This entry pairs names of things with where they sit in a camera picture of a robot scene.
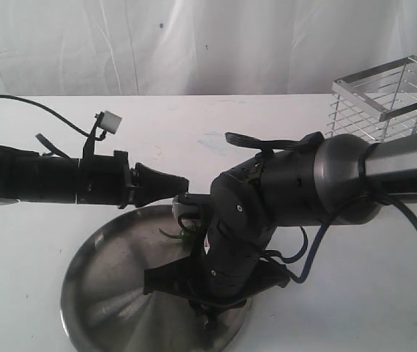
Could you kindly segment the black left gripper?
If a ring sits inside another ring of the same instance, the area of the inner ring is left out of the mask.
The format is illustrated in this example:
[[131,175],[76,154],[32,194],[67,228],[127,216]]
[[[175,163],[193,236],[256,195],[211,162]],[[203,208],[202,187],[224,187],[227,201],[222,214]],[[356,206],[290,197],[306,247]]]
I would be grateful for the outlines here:
[[142,163],[134,166],[134,191],[128,152],[115,150],[113,155],[89,155],[79,161],[76,203],[81,205],[116,205],[144,207],[162,199],[185,193],[189,180],[151,169]]

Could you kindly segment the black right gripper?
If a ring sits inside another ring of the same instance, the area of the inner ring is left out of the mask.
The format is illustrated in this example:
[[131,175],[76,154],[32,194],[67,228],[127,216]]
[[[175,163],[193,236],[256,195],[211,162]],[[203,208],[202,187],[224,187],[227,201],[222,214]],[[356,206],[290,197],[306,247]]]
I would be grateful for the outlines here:
[[183,257],[144,271],[144,294],[154,292],[184,298],[197,316],[220,315],[243,307],[250,298],[275,286],[286,287],[284,265],[259,261],[247,279],[206,274],[200,263]]

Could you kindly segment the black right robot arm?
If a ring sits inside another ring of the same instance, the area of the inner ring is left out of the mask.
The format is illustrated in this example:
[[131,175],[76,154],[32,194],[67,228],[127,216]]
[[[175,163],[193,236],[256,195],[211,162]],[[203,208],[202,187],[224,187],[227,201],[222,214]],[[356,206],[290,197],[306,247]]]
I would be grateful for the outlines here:
[[188,300],[197,315],[222,312],[272,287],[303,283],[333,225],[365,224],[392,205],[417,232],[417,133],[369,143],[352,134],[228,143],[257,154],[222,172],[208,194],[181,194],[179,223],[195,220],[187,257],[144,272],[144,294]]

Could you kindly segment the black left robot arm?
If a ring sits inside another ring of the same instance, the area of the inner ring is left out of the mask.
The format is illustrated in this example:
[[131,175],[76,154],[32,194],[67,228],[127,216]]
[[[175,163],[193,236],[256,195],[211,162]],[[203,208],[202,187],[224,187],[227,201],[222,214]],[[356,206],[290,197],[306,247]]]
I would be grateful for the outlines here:
[[46,202],[140,208],[188,187],[184,177],[141,163],[130,166],[123,151],[65,158],[0,146],[0,205]]

